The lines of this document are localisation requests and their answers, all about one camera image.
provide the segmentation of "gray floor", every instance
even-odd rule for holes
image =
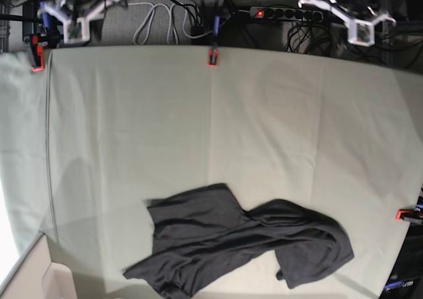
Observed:
[[[137,2],[150,2],[150,3],[165,3],[170,5],[169,0],[136,0]],[[297,0],[238,0],[249,1],[250,3],[261,3],[263,5],[269,3],[295,3]],[[132,6],[128,10],[121,7],[115,7],[107,12],[107,17],[103,27],[103,39],[102,42],[95,42],[95,45],[130,45],[132,44],[132,37],[137,27],[141,24],[145,18],[148,7],[146,6]],[[21,9],[13,9],[16,15],[21,14]],[[184,17],[184,11],[182,8],[176,8],[174,12],[175,25],[177,27],[180,43],[189,44],[190,40],[184,37],[182,33],[182,21]],[[148,44],[167,44],[167,29],[169,24],[168,14],[164,9],[158,9],[153,26],[151,28],[150,39]],[[23,50],[22,46],[22,35],[21,25],[18,22],[11,23],[11,35],[9,41],[9,51]]]

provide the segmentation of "gray t-shirt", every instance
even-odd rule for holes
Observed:
[[[244,211],[227,185],[180,193],[148,208],[153,254],[127,269],[163,298],[187,299],[274,249],[289,288],[322,279],[354,254],[338,222],[286,200]]]

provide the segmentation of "power strip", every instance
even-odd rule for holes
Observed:
[[[277,7],[251,7],[250,17],[254,19],[274,19],[281,21],[323,22],[321,11]]]

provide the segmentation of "dark gray shirt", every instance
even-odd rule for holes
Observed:
[[[180,193],[148,210],[153,254],[124,276],[145,279],[166,299],[190,298],[271,249],[280,264],[276,278],[289,288],[322,279],[354,258],[332,218],[286,200],[246,212],[224,184]]]

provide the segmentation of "garment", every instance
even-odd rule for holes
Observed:
[[[227,185],[172,196],[148,208],[152,256],[127,269],[163,298],[187,299],[220,276],[274,249],[289,288],[322,279],[354,257],[340,225],[286,200],[249,212]]]

